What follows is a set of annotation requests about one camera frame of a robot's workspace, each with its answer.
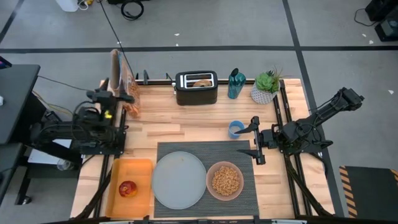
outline white plant pot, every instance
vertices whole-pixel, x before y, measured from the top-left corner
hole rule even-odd
[[[274,97],[278,94],[278,91],[274,93],[270,93],[268,91],[262,91],[257,89],[256,82],[254,82],[253,89],[251,90],[251,98],[254,100],[254,102],[258,104],[267,104],[272,102]]]

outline succulent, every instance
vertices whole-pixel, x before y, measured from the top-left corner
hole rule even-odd
[[[257,89],[275,93],[279,90],[279,79],[280,72],[276,68],[265,73],[263,72],[256,78]]]

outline blue water bottle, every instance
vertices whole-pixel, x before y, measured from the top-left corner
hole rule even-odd
[[[239,96],[244,83],[246,83],[246,77],[239,72],[239,69],[235,68],[228,78],[228,97],[236,99]]]

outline orange tray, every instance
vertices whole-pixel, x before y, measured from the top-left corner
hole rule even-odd
[[[116,159],[113,162],[105,215],[110,218],[144,217],[149,211],[152,162],[149,159]],[[137,185],[137,195],[122,197],[119,186],[124,181]]]

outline cereal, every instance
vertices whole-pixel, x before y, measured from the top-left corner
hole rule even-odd
[[[222,166],[215,172],[212,186],[222,196],[230,196],[239,188],[238,173],[229,167]]]

